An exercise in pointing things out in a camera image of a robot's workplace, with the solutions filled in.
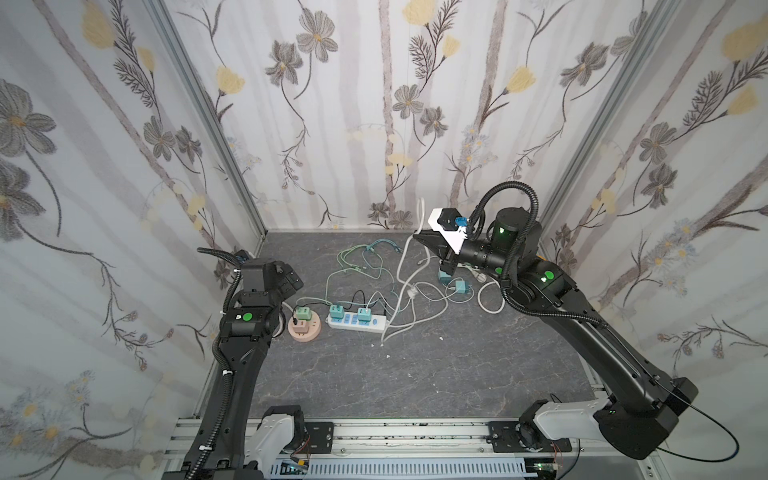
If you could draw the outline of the round pink power socket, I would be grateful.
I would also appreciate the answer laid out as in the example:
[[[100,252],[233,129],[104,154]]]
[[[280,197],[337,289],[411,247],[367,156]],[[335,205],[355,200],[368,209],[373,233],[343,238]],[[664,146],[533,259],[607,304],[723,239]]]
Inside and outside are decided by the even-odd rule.
[[[310,320],[291,319],[288,323],[289,335],[300,343],[315,340],[321,333],[322,325],[318,317]]]

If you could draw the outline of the green USB charger plug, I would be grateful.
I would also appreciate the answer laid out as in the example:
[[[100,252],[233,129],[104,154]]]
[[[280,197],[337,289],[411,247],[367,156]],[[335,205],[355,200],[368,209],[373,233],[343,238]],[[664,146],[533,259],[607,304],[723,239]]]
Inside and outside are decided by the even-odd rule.
[[[296,307],[293,316],[298,321],[311,321],[313,318],[313,311],[306,306]]]

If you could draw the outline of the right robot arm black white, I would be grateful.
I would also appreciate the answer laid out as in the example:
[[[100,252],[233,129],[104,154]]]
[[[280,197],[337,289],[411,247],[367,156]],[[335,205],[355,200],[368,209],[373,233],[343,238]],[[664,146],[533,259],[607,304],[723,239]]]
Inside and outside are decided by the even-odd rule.
[[[472,240],[467,219],[456,209],[435,208],[428,229],[414,238],[439,258],[442,271],[453,273],[464,263],[496,280],[507,305],[555,330],[607,387],[607,396],[598,400],[536,401],[518,419],[515,435],[522,448],[538,452],[556,440],[588,439],[605,441],[619,453],[643,460],[669,437],[698,389],[645,359],[602,319],[563,269],[538,256],[539,223],[523,245],[517,282],[503,279],[507,250],[527,216],[521,207],[505,208],[490,239]]]

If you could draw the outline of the white blue power strip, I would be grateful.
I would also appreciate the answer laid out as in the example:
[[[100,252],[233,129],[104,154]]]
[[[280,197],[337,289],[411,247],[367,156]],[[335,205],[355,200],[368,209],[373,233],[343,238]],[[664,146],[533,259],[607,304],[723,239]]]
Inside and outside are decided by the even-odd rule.
[[[357,331],[381,335],[387,326],[384,315],[371,315],[368,321],[360,321],[357,313],[346,312],[343,318],[335,319],[327,316],[325,319],[330,328],[338,330]]]

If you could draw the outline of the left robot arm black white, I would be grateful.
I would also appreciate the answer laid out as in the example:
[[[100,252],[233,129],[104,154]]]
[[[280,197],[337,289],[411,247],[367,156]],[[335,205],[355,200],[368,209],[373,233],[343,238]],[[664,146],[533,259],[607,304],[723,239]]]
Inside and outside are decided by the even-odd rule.
[[[303,414],[296,406],[267,415],[246,435],[257,378],[277,331],[287,320],[283,302],[303,287],[283,261],[199,247],[233,267],[235,278],[222,305],[212,344],[215,378],[197,435],[182,465],[164,479],[265,479],[285,448],[304,443]]]

